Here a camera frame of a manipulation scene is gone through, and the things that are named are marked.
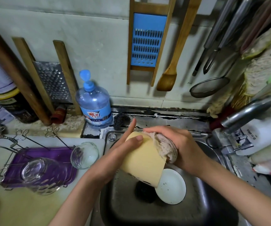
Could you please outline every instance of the hand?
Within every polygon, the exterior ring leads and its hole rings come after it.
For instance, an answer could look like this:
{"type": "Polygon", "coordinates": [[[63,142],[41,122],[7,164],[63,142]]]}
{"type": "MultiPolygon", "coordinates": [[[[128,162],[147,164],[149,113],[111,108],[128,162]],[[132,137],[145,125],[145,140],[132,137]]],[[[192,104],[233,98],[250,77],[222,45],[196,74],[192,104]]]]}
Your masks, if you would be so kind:
{"type": "Polygon", "coordinates": [[[188,130],[178,129],[170,126],[155,126],[144,128],[145,132],[162,133],[170,139],[178,149],[175,165],[190,174],[200,177],[211,160],[198,146],[188,130]]]}
{"type": "Polygon", "coordinates": [[[142,135],[130,138],[126,141],[127,137],[133,132],[135,126],[136,119],[133,119],[123,136],[104,156],[90,167],[88,173],[92,173],[95,178],[103,183],[108,183],[114,177],[116,170],[122,165],[126,155],[138,148],[143,142],[142,135]]]}

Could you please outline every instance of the kitchen sink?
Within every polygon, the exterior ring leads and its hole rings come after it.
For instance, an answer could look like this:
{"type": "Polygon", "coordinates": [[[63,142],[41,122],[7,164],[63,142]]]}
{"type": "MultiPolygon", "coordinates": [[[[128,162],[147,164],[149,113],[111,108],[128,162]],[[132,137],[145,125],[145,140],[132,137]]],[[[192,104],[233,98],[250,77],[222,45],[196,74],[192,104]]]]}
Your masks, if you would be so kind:
{"type": "MultiPolygon", "coordinates": [[[[122,134],[120,131],[106,133],[104,154],[122,134]]],[[[226,166],[220,151],[207,144],[209,134],[193,134],[193,137],[210,158],[226,166]]],[[[138,199],[135,195],[138,180],[119,170],[101,191],[91,225],[238,225],[238,211],[216,190],[174,165],[167,164],[166,168],[177,171],[186,183],[186,196],[182,202],[169,205],[157,196],[152,203],[138,199]]]]}

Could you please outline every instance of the white wall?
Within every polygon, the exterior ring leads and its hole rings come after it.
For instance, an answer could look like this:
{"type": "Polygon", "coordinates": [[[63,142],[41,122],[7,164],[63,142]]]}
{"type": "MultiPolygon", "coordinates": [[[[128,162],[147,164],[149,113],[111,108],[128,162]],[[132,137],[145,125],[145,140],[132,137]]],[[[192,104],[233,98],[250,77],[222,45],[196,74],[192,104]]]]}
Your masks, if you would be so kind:
{"type": "MultiPolygon", "coordinates": [[[[154,87],[150,87],[151,73],[140,71],[133,71],[130,86],[126,85],[129,0],[0,0],[0,34],[19,58],[11,37],[24,37],[37,61],[58,62],[52,41],[64,41],[79,87],[82,81],[78,72],[89,69],[92,79],[108,90],[115,105],[201,109],[212,97],[191,97],[192,85],[188,81],[222,0],[218,0],[212,15],[198,15],[195,19],[172,91],[156,91],[170,60],[185,5],[187,0],[177,1],[154,87]]],[[[231,54],[222,51],[209,73],[204,75],[201,70],[194,84],[222,75],[231,54]]],[[[230,76],[235,79],[238,74],[234,71],[230,76]]]]}

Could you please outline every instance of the bottle label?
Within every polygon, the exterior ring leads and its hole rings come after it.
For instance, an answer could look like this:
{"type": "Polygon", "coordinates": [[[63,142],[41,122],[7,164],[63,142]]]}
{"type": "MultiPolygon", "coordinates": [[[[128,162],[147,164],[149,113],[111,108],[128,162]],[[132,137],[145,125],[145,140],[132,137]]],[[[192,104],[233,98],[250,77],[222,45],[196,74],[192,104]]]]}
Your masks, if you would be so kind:
{"type": "Polygon", "coordinates": [[[111,119],[111,105],[109,103],[104,108],[98,110],[89,110],[82,107],[80,108],[85,115],[86,121],[90,124],[102,125],[111,119]]]}

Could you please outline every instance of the white plate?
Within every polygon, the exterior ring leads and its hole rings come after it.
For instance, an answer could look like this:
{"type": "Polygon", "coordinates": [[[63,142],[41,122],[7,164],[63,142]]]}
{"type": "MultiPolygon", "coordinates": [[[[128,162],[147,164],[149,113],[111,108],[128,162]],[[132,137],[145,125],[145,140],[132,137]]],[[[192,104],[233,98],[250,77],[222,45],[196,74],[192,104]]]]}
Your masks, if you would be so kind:
{"type": "Polygon", "coordinates": [[[186,196],[186,184],[183,177],[172,169],[164,169],[160,183],[155,188],[158,197],[165,203],[176,205],[186,196]]]}

